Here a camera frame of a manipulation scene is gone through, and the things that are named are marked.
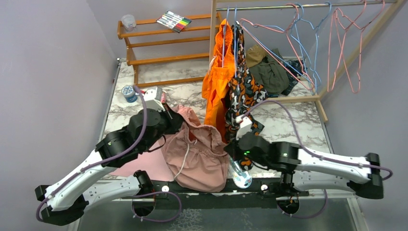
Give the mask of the pink shorts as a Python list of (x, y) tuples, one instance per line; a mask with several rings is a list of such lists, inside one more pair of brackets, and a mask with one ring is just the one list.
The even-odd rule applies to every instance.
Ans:
[(190, 107), (177, 105), (173, 111), (184, 119), (181, 129), (158, 142), (173, 179), (184, 188), (221, 191), (230, 163), (221, 134), (215, 127), (201, 124)]

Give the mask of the camouflage orange black shorts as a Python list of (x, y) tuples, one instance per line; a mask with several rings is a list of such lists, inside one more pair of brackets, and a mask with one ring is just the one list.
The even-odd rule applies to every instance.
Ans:
[(236, 22), (237, 37), (237, 77), (232, 77), (228, 83), (229, 92), (226, 96), (226, 142), (231, 142), (235, 137), (239, 124), (236, 117), (245, 114), (250, 108), (267, 98), (264, 86), (257, 83), (246, 65), (246, 52), (244, 43), (244, 31)]

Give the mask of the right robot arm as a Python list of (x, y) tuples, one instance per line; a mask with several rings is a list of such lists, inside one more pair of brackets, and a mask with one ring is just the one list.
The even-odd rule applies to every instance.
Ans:
[(366, 199), (384, 197), (380, 157), (342, 156), (302, 148), (299, 144), (274, 141), (246, 133), (231, 141), (224, 150), (235, 161), (249, 159), (282, 174), (278, 191), (285, 196), (312, 189), (336, 189)]

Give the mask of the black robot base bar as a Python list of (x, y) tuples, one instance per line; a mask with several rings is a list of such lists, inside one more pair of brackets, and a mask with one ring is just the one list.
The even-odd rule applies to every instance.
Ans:
[[(191, 190), (175, 181), (153, 180), (152, 183), (151, 192), (168, 190), (177, 194), (183, 209), (277, 208), (278, 197), (289, 197), (280, 190), (279, 178), (255, 178), (246, 189), (238, 188), (232, 179), (228, 179), (224, 189), (217, 193)], [(131, 208), (142, 213), (150, 213), (154, 209), (176, 210), (179, 209), (179, 202), (174, 196), (164, 193), (133, 199)]]

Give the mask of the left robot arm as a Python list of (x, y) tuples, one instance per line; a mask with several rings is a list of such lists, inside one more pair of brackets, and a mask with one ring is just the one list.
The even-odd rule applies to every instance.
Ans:
[(40, 222), (64, 226), (81, 218), (84, 213), (104, 202), (121, 197), (153, 196), (146, 171), (97, 186), (96, 182), (128, 162), (138, 158), (165, 135), (180, 131), (184, 118), (171, 109), (143, 109), (133, 115), (129, 124), (108, 133), (89, 156), (67, 176), (53, 185), (35, 189), (40, 205), (36, 218)]

